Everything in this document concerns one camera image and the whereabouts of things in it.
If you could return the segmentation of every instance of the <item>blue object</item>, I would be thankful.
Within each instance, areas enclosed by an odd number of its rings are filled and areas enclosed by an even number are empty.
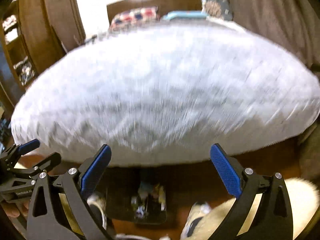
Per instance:
[[[202,11],[172,11],[162,17],[162,20],[170,21],[175,18],[196,18],[206,19],[209,16],[206,12]]]
[[[110,161],[111,148],[109,145],[104,145],[96,155],[91,166],[82,176],[80,194],[85,200],[94,192]]]
[[[34,139],[32,141],[29,141],[25,144],[22,144],[18,148],[18,153],[20,155],[25,155],[35,149],[38,149],[40,147],[40,141],[38,139]]]
[[[228,193],[239,198],[242,193],[240,178],[216,144],[211,147],[210,157]]]

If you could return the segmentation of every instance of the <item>wooden furniture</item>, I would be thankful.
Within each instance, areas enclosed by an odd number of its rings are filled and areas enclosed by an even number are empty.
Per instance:
[[[118,13],[149,6],[157,6],[158,15],[162,17],[176,10],[202,10],[202,0],[122,0],[107,5],[109,23]]]
[[[0,4],[0,10],[1,27],[6,18],[17,18],[6,32],[0,29],[0,101],[11,117],[32,82],[22,85],[14,66],[28,60],[37,76],[83,44],[85,33],[76,0],[14,0]],[[11,30],[18,36],[6,44],[5,34]]]
[[[38,73],[82,44],[85,33],[76,0],[19,0],[21,32]]]
[[[52,35],[44,0],[19,0],[19,19],[27,50],[40,74],[64,56]]]

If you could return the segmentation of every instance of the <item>colorful pillow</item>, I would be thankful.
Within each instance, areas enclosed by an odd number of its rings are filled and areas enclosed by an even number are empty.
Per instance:
[[[136,8],[117,14],[111,21],[109,31],[117,31],[129,27],[157,20],[158,7]]]

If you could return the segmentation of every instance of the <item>blue finger pad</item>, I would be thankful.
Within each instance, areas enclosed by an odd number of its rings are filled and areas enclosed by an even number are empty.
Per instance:
[[[106,145],[102,150],[100,150],[100,153],[95,158],[92,165],[82,176],[80,193],[83,199],[87,200],[87,198],[94,192],[110,160],[111,148]]]
[[[211,147],[210,157],[228,193],[239,198],[242,192],[240,178],[222,151],[215,144]]]
[[[25,155],[35,149],[38,149],[40,147],[40,142],[38,139],[34,139],[32,141],[29,141],[25,144],[22,144],[19,146],[18,151],[20,155]]]

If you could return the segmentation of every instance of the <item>wooden shelf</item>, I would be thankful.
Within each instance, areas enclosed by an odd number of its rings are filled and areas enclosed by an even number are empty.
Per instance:
[[[13,29],[15,29],[15,28],[18,28],[18,22],[16,22],[14,25],[12,25],[12,26],[10,26],[8,29],[6,29],[5,31],[4,31],[4,35],[6,35],[7,33],[9,33],[10,31],[12,31]]]
[[[24,85],[24,87],[27,88],[28,86],[30,86],[31,83],[36,80],[36,78],[37,75],[35,74],[32,78],[29,79],[29,81]]]
[[[0,100],[2,101],[5,110],[9,117],[11,117],[14,106],[18,103],[19,99],[25,93],[24,87],[21,85],[19,77],[13,68],[10,55],[5,42],[4,31],[2,28],[2,19],[0,18],[0,43],[3,48],[3,53],[7,62],[1,65],[2,72],[6,73],[6,76],[2,75],[0,90]]]
[[[23,46],[22,36],[18,36],[16,39],[7,44],[7,50],[12,62],[12,65],[16,65],[20,61],[24,60],[27,56],[26,50]]]
[[[9,5],[6,13],[5,13],[4,16],[3,16],[3,19],[7,19],[7,18],[10,17],[11,15],[16,15],[16,16],[18,15],[18,0],[13,1],[13,2]]]

